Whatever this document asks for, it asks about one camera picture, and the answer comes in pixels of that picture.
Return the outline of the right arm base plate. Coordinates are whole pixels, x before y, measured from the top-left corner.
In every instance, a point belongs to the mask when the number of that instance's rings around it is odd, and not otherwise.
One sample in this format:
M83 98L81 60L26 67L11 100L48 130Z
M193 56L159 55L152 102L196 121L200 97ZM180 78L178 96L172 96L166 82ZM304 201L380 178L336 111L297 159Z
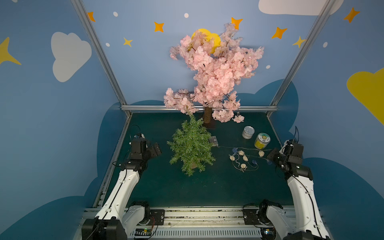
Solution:
M242 212L245 225L267 226L270 224L268 219L259 215L259 209L243 208Z

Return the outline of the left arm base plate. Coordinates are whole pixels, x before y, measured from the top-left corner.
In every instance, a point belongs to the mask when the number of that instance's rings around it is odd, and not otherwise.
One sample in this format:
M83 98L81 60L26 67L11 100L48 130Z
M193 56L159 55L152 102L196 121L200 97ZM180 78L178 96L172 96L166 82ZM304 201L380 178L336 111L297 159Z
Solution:
M163 209L150 209L149 214L144 218L146 226L163 226L165 221L165 210Z

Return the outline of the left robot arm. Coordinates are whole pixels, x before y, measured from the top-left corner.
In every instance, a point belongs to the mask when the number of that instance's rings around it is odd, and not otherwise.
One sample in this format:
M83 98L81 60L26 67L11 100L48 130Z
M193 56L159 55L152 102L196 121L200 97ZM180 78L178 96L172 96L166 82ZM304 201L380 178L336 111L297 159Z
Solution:
M147 203L135 204L127 211L125 208L149 160L161 154L158 143L149 143L145 138L131 141L130 155L120 165L118 180L106 203L82 226L82 240L127 240L140 222L150 219Z

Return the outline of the string lights with rattan balls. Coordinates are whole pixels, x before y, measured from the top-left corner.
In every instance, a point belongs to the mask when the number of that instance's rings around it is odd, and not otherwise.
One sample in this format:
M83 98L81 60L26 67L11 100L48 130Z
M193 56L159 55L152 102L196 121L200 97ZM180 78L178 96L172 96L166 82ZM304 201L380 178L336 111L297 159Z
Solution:
M267 153L270 153L272 149L249 149L243 147L227 147L217 146L218 149L231 150L229 159L232 166L242 172L254 172L260 167L259 161L265 161L267 165L272 165L272 161L267 159Z

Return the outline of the small green christmas tree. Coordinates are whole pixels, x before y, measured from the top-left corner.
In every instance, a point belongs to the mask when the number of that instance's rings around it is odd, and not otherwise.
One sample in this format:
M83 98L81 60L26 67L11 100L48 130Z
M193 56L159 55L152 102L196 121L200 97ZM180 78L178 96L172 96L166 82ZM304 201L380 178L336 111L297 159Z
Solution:
M203 126L202 119L196 119L194 115L189 115L190 119L182 123L180 129L173 134L170 146L174 155L170 164L182 162L182 172L187 176L192 176L196 170L203 172L206 166L212 166L216 159L212 154L213 145L210 143L211 133Z

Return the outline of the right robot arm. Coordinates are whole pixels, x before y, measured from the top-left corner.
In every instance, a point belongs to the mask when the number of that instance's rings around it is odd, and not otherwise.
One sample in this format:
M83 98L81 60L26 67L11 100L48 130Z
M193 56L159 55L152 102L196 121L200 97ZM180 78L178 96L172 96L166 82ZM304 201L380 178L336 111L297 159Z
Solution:
M281 204L269 200L261 202L258 220L274 227L282 240L330 240L317 205L312 171L302 165L303 151L304 146L292 139L267 156L285 174L294 202L296 224L288 219Z

